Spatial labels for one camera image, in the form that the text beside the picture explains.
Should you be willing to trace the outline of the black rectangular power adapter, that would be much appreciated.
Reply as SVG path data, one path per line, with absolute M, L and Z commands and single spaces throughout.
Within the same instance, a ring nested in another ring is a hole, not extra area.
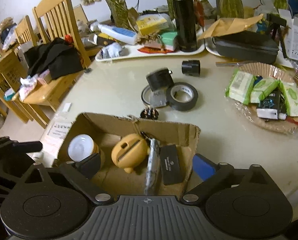
M 174 185 L 183 181 L 176 145 L 165 145 L 160 148 L 160 166 L 163 184 Z

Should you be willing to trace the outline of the brown paper envelope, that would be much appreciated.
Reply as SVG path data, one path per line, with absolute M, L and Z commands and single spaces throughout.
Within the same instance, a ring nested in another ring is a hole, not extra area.
M 220 18 L 210 25 L 198 39 L 202 40 L 209 37 L 221 37 L 240 33 L 261 21 L 262 18 L 263 14 L 250 18 Z

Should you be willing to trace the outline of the yellow pig toy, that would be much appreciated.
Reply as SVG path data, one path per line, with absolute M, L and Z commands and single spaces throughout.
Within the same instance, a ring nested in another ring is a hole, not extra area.
M 112 149 L 112 162 L 126 173 L 132 173 L 147 157 L 147 140 L 137 133 L 123 137 Z

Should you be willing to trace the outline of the black round case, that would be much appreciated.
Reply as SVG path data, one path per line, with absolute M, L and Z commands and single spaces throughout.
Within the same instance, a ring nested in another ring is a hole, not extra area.
M 173 78 L 171 76 L 172 71 L 168 68 L 161 68 L 146 75 L 146 80 L 152 91 L 156 91 L 162 88 L 169 88 L 174 85 Z

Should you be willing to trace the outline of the clear plastic case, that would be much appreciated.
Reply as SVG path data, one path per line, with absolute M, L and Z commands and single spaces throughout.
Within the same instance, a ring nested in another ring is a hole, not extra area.
M 150 93 L 150 106 L 153 108 L 167 106 L 165 89 L 159 89 Z

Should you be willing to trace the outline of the yellow box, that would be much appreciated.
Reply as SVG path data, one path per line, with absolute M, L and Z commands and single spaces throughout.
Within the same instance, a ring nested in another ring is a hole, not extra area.
M 167 19 L 160 14 L 141 15 L 137 18 L 136 25 L 142 36 L 169 28 Z

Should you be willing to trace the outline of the black electrical tape roll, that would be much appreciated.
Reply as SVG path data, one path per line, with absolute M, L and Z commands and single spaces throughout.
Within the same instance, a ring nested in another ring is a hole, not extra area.
M 198 101 L 198 92 L 189 83 L 176 82 L 166 90 L 166 100 L 172 109 L 177 111 L 189 111 Z

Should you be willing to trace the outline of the light blue sock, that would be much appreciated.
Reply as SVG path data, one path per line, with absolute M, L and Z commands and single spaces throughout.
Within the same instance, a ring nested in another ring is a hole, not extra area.
M 101 57 L 103 59 L 112 59 L 115 57 L 120 57 L 124 54 L 122 46 L 114 42 L 108 46 L 105 46 L 101 49 Z

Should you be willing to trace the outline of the white and orange cup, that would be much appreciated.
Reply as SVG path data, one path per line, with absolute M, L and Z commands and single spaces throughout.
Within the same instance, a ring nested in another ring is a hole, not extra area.
M 87 134 L 79 134 L 71 140 L 68 146 L 68 155 L 79 168 L 90 167 L 100 170 L 105 163 L 103 150 Z

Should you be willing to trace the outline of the marble pattern bar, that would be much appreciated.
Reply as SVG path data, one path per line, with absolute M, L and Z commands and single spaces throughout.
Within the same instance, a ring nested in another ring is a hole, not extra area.
M 150 152 L 148 156 L 147 171 L 145 178 L 144 194 L 153 196 L 155 194 L 156 179 L 159 167 L 160 142 L 152 138 L 150 140 Z

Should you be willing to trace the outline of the black plug adapter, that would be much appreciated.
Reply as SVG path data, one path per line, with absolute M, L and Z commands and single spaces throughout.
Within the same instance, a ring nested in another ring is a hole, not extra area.
M 140 117 L 147 120 L 158 120 L 159 112 L 155 108 L 146 107 L 141 111 Z

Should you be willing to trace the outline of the green wet wipes pack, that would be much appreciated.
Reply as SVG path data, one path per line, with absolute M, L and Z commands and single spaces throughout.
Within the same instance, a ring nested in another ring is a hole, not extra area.
M 260 103 L 278 87 L 279 81 L 273 77 L 261 79 L 254 85 L 250 94 L 250 103 Z
M 298 87 L 296 83 L 280 81 L 280 89 L 285 98 L 287 116 L 298 117 Z
M 234 70 L 229 85 L 225 90 L 225 96 L 248 105 L 254 82 L 255 77 L 252 74 L 237 68 Z

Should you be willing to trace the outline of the green wet wipes pack middle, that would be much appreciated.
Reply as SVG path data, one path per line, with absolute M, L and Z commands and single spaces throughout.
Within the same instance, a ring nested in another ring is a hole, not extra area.
M 279 81 L 273 77 L 261 79 L 254 85 L 250 94 L 250 103 L 260 103 L 278 87 Z

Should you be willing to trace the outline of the green white box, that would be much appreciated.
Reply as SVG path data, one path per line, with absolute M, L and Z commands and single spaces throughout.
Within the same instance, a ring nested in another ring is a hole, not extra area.
M 178 34 L 176 31 L 166 31 L 159 34 L 159 37 L 166 50 L 175 51 L 178 48 Z

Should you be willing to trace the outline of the green wet wipes pack left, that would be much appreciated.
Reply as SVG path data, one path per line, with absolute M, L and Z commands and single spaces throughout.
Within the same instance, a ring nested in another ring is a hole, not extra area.
M 237 68 L 234 70 L 229 85 L 225 90 L 225 96 L 248 105 L 254 82 L 255 77 L 252 74 Z

